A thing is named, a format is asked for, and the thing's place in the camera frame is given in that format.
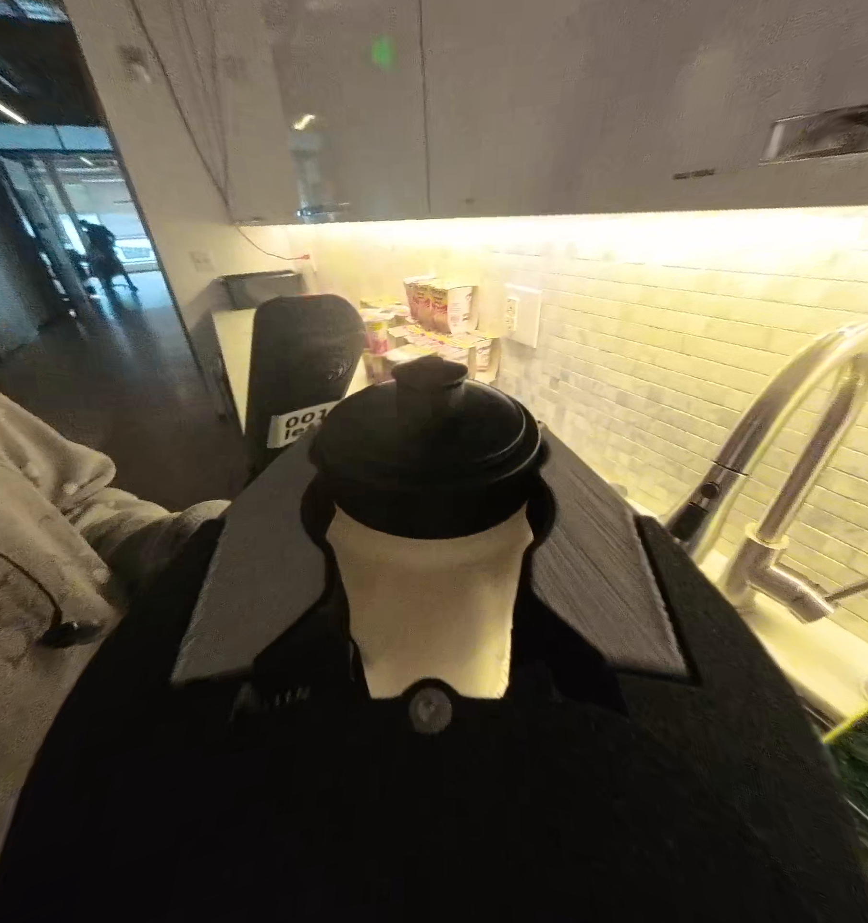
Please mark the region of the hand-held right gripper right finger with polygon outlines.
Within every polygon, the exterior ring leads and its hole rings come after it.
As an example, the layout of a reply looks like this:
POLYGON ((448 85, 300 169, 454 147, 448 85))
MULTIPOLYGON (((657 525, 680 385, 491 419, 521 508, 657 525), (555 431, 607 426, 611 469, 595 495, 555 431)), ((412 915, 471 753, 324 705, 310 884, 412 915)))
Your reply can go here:
POLYGON ((643 517, 546 424, 540 435, 552 515, 531 559, 537 598, 619 672, 697 679, 674 616, 689 596, 667 599, 643 517))

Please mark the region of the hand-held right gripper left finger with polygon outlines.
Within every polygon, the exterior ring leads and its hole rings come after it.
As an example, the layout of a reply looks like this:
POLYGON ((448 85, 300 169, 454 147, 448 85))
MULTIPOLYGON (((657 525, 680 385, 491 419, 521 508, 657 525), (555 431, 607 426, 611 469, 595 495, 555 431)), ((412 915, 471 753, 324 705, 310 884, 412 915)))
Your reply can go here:
POLYGON ((281 452, 231 504, 171 674, 174 686, 266 673, 313 632, 341 633, 346 597, 313 488, 316 433, 281 452))

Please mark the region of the black bottle cap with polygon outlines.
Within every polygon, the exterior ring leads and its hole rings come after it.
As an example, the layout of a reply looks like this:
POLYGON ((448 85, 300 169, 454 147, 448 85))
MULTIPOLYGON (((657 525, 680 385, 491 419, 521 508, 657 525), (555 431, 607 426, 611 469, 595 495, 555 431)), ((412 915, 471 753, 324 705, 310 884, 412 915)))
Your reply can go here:
POLYGON ((331 410, 310 460, 336 507, 376 532, 448 540, 491 529, 530 500, 546 449, 519 401, 424 356, 331 410))

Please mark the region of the black box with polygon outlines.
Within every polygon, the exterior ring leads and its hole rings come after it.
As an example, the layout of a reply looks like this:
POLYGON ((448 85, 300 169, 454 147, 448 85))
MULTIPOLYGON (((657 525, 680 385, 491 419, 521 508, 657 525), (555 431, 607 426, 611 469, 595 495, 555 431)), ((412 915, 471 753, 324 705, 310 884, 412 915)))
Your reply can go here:
POLYGON ((221 277, 225 297, 232 310, 255 309, 279 297, 299 296, 308 292, 298 271, 257 271, 221 277))

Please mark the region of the stack of noodle cup packs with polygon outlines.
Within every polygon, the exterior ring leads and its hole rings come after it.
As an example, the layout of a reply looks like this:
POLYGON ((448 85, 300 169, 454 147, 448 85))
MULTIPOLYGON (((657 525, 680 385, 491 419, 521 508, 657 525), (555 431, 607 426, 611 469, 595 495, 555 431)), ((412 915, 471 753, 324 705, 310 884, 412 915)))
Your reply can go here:
POLYGON ((397 366, 431 356, 463 364, 474 380, 493 382, 500 347, 496 336, 479 327, 476 286, 426 275, 406 278, 403 287, 402 301, 359 303, 368 382, 389 381, 397 366))

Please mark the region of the chrome kitchen faucet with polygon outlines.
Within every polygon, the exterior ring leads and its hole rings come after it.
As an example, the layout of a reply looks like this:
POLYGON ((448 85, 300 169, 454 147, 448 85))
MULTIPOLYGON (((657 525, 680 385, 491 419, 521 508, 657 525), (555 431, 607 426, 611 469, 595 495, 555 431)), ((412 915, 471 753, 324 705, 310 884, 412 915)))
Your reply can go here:
POLYGON ((664 525, 688 556, 702 563, 764 453, 830 376, 831 395, 819 422, 763 516, 746 528, 717 584, 737 609, 763 594, 800 623, 811 624, 831 617, 844 600, 868 593, 868 577, 828 592, 782 561, 790 526, 867 401, 867 323, 833 329, 791 357, 741 414, 701 481, 664 525))

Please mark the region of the person's grey hoodie torso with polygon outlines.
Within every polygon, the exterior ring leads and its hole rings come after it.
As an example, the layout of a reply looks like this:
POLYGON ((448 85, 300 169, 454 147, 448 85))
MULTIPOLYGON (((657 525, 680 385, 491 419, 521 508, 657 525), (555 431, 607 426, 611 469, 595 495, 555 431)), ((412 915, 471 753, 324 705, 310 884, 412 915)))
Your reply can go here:
POLYGON ((39 646, 51 607, 33 583, 0 560, 0 849, 48 728, 125 607, 113 572, 84 542, 72 549, 37 548, 34 557, 22 551, 4 553, 53 592, 67 617, 98 619, 105 632, 82 646, 39 646))

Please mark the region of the under-cabinet light strip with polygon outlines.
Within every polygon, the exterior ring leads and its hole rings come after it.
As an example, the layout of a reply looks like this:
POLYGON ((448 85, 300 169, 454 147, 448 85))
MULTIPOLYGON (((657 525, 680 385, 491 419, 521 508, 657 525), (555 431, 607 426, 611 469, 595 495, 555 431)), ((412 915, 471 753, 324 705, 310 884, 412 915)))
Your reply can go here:
POLYGON ((663 266, 868 255, 868 206, 635 212, 302 225, 287 228, 315 261, 332 246, 470 258, 481 253, 663 266))

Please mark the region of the grey upper cabinets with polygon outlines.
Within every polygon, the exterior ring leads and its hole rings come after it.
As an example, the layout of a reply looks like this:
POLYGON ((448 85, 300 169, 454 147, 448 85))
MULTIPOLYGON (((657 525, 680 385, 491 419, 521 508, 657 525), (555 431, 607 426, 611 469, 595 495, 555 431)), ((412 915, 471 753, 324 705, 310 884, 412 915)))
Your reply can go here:
POLYGON ((65 2, 95 86, 168 104, 235 225, 868 206, 868 2, 65 2))

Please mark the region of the hoodie drawstring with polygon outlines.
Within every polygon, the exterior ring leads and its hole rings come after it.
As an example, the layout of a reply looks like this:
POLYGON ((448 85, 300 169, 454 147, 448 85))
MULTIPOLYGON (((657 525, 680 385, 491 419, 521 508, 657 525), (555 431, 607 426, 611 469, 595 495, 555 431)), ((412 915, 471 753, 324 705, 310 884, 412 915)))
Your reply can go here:
POLYGON ((39 646, 61 650, 86 645, 103 636, 104 622, 98 619, 67 617, 57 597, 31 571, 2 551, 0 560, 33 583, 51 607, 52 617, 47 630, 37 640, 39 646))

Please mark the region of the white wall outlet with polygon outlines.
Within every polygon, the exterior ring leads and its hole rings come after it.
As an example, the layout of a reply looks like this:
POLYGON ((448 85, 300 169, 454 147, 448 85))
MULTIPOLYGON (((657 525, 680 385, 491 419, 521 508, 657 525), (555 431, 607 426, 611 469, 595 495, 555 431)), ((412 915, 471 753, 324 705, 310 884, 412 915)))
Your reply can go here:
POLYGON ((527 349, 538 345, 543 292, 516 283, 505 283, 502 337, 527 349))

